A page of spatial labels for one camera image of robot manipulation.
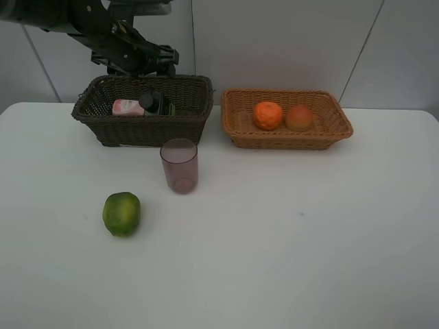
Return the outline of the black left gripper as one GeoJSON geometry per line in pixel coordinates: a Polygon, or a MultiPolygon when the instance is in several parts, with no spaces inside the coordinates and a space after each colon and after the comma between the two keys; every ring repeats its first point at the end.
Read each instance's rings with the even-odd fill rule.
{"type": "Polygon", "coordinates": [[[118,30],[97,37],[91,47],[91,60],[107,67],[109,75],[157,75],[176,76],[179,53],[167,45],[146,41],[140,34],[118,30]]]}

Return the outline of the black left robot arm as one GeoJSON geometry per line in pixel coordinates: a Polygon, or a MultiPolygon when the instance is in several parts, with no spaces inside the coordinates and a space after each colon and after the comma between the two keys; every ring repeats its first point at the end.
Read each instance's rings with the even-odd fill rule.
{"type": "Polygon", "coordinates": [[[167,15],[170,1],[2,1],[1,20],[64,33],[92,51],[91,60],[109,74],[173,77],[179,53],[147,41],[134,28],[136,16],[167,15]]]}

